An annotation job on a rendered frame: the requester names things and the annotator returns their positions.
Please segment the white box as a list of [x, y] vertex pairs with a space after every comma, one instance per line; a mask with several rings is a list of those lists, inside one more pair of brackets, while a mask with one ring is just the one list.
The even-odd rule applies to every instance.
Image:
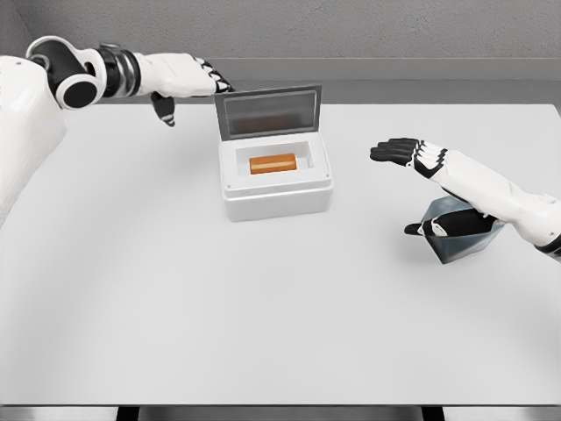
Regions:
[[[218, 147], [227, 218], [242, 222], [329, 209], [333, 176], [320, 132], [222, 141]], [[250, 159], [291, 153], [296, 169], [253, 175]]]

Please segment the grey box lid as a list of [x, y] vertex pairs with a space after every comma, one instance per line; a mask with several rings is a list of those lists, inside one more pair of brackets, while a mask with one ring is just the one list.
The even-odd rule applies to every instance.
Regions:
[[220, 139], [232, 141], [319, 130], [323, 87], [235, 91], [215, 96]]

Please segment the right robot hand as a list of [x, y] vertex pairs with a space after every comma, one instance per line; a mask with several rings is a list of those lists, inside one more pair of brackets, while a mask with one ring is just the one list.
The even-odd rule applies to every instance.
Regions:
[[[413, 168], [424, 178], [437, 183], [444, 191], [462, 202], [467, 201], [446, 187], [448, 158], [451, 152], [425, 140], [411, 138], [389, 139], [373, 146], [370, 159], [393, 162]], [[439, 238], [459, 238], [492, 231], [496, 217], [488, 216], [474, 208], [449, 211], [440, 216], [425, 219], [404, 228], [407, 235]]]

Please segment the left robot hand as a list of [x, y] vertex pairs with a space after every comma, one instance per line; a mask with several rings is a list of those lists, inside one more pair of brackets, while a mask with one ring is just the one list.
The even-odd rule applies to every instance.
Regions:
[[158, 118], [175, 126], [176, 97], [207, 97], [235, 89], [209, 62], [190, 54], [153, 54], [153, 78], [145, 79]]

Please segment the orange block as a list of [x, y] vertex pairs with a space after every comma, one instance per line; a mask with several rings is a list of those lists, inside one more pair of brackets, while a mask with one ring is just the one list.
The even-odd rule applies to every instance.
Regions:
[[284, 153], [252, 157], [249, 159], [249, 166], [251, 175], [260, 175], [296, 170], [297, 161], [293, 153]]

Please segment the grey square plate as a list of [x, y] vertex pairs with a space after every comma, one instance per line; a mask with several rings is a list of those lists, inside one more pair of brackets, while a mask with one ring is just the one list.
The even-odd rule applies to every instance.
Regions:
[[[423, 215], [423, 220], [440, 217], [444, 213], [461, 210], [473, 211], [474, 208], [470, 204], [462, 202], [453, 196], [444, 196], [431, 202]], [[437, 258], [443, 264], [447, 264], [482, 251], [498, 235], [503, 227], [504, 224], [494, 222], [492, 230], [486, 233], [463, 237], [426, 237], [425, 239], [437, 255]]]

